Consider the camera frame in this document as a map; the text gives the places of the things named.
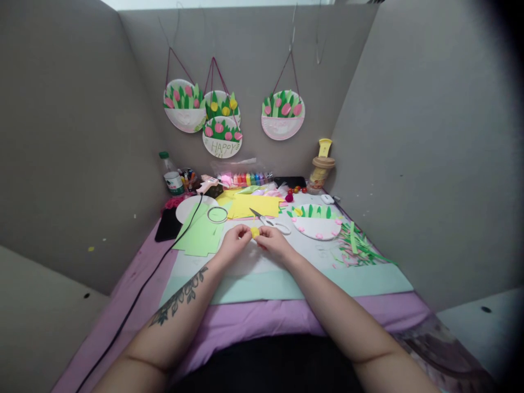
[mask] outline purple tablecloth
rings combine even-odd
[[[158,223],[113,290],[110,303],[71,359],[55,384],[53,392],[74,392],[111,342],[140,287],[172,244],[171,241],[163,243],[154,241],[157,227]],[[178,251],[172,250],[165,257],[142,292],[119,338],[86,382],[82,392],[93,389],[126,345],[158,309],[158,303],[167,285],[177,253]],[[357,297],[356,300],[389,332],[410,329],[431,314],[414,292],[363,296]],[[194,342],[177,369],[175,378],[195,370],[214,352],[234,343],[262,336],[295,333],[325,334],[304,300],[271,300],[210,306]]]

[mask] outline hanging paper plate basket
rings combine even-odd
[[[242,131],[229,117],[217,116],[205,124],[202,139],[212,155],[229,158],[242,146]]]
[[[204,96],[204,103],[208,120],[217,116],[225,116],[233,120],[233,122],[236,119],[236,123],[240,126],[240,108],[235,99],[235,93],[231,93],[230,97],[221,90],[210,91]]]
[[[302,127],[305,115],[306,106],[297,93],[280,91],[262,103],[262,129],[271,139],[288,139]]]
[[[175,79],[164,90],[164,110],[173,125],[186,133],[195,133],[206,122],[206,109],[202,104],[203,92],[184,80]]]

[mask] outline paper plate craft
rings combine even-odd
[[[302,127],[305,115],[302,98],[292,90],[283,90],[264,99],[262,129],[271,139],[291,138]]]
[[[235,99],[235,93],[231,93],[231,96],[229,96],[221,90],[210,91],[204,96],[204,103],[207,120],[217,116],[225,116],[233,121],[236,119],[236,123],[240,126],[240,108]]]
[[[242,131],[230,118],[217,116],[204,125],[202,139],[212,155],[229,158],[237,154],[242,146]]]
[[[342,227],[342,221],[334,217],[330,206],[301,205],[287,214],[299,232],[316,240],[334,239]]]
[[[164,90],[164,110],[173,125],[181,131],[195,133],[206,122],[206,109],[202,104],[203,92],[198,84],[175,79]]]

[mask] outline green paper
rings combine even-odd
[[[180,229],[177,239],[184,233],[189,226],[191,217],[195,214],[197,209],[195,204]],[[224,230],[224,223],[214,224],[207,219],[207,210],[211,206],[202,204],[198,208],[191,226],[184,234],[184,236],[177,241],[173,249],[185,250],[186,255],[194,255],[196,257],[206,257],[209,253],[215,254],[218,251],[218,244]]]

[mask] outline wire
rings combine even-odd
[[[86,377],[84,378],[84,380],[82,381],[82,383],[80,384],[80,386],[78,387],[78,389],[76,390],[76,393],[79,393],[79,391],[82,389],[82,387],[84,386],[85,382],[89,379],[89,377],[91,376],[91,374],[93,373],[93,371],[97,368],[97,366],[100,364],[100,362],[103,360],[103,358],[108,354],[109,350],[111,349],[111,347],[113,346],[113,344],[116,342],[116,339],[118,338],[118,336],[120,335],[120,333],[122,332],[122,329],[124,328],[124,325],[126,324],[129,316],[131,315],[131,312],[133,311],[133,308],[135,308],[135,305],[136,305],[136,302],[138,301],[138,298],[140,297],[140,295],[142,294],[142,291],[144,290],[144,287],[147,285],[147,283],[149,282],[149,280],[151,279],[151,277],[153,277],[153,275],[157,272],[158,268],[160,267],[160,264],[162,263],[162,261],[164,260],[165,256],[168,254],[168,252],[170,252],[173,248],[173,246],[175,244],[178,243],[178,241],[180,239],[183,238],[183,236],[186,234],[187,230],[191,227],[191,223],[193,222],[193,218],[195,218],[195,214],[197,213],[197,210],[198,208],[200,207],[200,204],[202,203],[202,199],[203,199],[204,195],[203,194],[200,194],[200,200],[198,201],[198,206],[196,207],[195,209],[195,212],[193,213],[193,216],[191,217],[191,221],[189,221],[189,225],[187,226],[186,230],[182,233],[182,235],[177,239],[175,240],[175,242],[171,245],[171,247],[168,248],[168,250],[164,253],[164,255],[162,256],[160,262],[158,263],[157,267],[154,268],[153,272],[151,273],[151,275],[148,277],[148,279],[146,280],[146,282],[142,285],[142,287],[140,288],[140,290],[138,291],[138,294],[136,295],[135,297],[135,300],[133,301],[133,304],[131,305],[131,308],[129,309],[129,311],[127,312],[126,314],[126,317],[124,318],[124,320],[122,321],[122,323],[120,324],[120,327],[118,328],[118,330],[116,331],[116,334],[115,336],[113,337],[113,340],[111,340],[111,343],[109,344],[109,346],[106,348],[106,350],[104,351],[104,353],[102,354],[102,356],[98,359],[98,361],[94,364],[94,366],[91,368],[91,370],[88,372],[88,374],[86,375]]]

